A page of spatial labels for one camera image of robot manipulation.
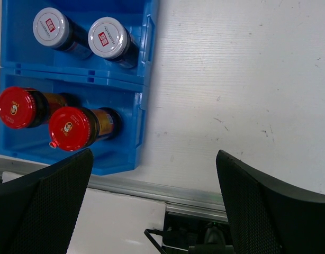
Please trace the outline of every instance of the white lid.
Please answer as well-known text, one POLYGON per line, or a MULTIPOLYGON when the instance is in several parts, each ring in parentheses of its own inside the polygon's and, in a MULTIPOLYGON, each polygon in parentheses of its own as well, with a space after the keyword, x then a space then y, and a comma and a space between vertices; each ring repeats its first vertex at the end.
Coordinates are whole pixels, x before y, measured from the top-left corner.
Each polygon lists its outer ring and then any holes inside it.
POLYGON ((93 53, 105 59, 114 59, 126 48, 128 37, 124 26, 112 17, 102 17, 91 26, 88 44, 93 53))
POLYGON ((34 18, 33 33, 40 44, 58 48, 68 38, 68 20, 57 9, 42 9, 34 18))

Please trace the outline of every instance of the blue tray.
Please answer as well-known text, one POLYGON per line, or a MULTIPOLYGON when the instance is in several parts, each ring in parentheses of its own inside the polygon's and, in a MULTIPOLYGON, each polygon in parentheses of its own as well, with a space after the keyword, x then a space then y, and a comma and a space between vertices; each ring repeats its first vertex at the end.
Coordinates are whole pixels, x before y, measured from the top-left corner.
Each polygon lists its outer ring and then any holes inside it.
MULTIPOLYGON (((95 142, 92 173, 107 175, 133 170, 140 162, 148 86, 124 81, 1 68, 0 91, 10 86, 33 87, 41 92, 71 93, 88 108, 110 107, 123 118, 123 131, 112 140, 95 142)), ((48 125, 13 130, 0 121, 0 154, 53 164, 71 152, 49 147, 48 125)))
POLYGON ((3 0, 1 66, 15 69, 112 78, 149 84, 159 0, 3 0), (39 44, 32 30, 41 9, 54 7, 89 30, 99 18, 118 19, 140 46, 138 66, 123 69, 92 55, 86 60, 39 44))

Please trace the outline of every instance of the white surface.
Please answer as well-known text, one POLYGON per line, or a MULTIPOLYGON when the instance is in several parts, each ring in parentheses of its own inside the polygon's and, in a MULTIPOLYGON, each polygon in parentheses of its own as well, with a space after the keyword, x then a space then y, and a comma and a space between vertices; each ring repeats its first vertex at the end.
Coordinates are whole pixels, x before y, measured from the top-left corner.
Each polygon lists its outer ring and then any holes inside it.
POLYGON ((162 0, 143 162, 219 192, 219 149, 325 193, 325 0, 162 0))
MULTIPOLYGON (((3 172, 3 182, 20 176, 3 172)), ((165 210, 164 203, 88 188, 67 253, 159 253, 143 232, 162 230, 165 210)))

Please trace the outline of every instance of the jar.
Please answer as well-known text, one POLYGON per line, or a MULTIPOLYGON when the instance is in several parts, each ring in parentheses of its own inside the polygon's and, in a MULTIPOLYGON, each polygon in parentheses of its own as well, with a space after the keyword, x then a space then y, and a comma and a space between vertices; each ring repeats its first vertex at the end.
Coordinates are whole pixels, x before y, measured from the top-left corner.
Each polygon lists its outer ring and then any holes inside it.
POLYGON ((133 68, 138 64, 139 48, 133 36, 112 17, 102 17, 94 22, 88 33, 88 43, 97 56, 123 68, 133 68))
POLYGON ((63 107, 54 113, 49 128, 52 148, 76 151, 115 137, 122 128, 122 120, 111 108, 63 107))
POLYGON ((40 44, 76 58, 85 59, 92 53, 87 31, 57 9, 42 9, 34 18, 33 33, 40 44))
POLYGON ((12 86, 0 95, 0 118, 12 129, 34 128, 48 123, 57 109, 67 105, 74 105, 68 94, 12 86))

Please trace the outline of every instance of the red jar lid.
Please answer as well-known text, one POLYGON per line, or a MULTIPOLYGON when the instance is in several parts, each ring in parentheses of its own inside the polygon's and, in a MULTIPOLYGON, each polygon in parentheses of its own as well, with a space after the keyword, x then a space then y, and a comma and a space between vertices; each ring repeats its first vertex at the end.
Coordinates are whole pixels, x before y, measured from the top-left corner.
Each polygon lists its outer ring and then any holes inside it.
POLYGON ((0 95, 0 118, 8 127, 26 128, 34 121, 37 108, 28 90, 35 89, 12 86, 0 95))
POLYGON ((91 124, 85 113, 75 107, 62 107, 50 120, 50 146, 64 151, 83 148, 90 139, 91 124))

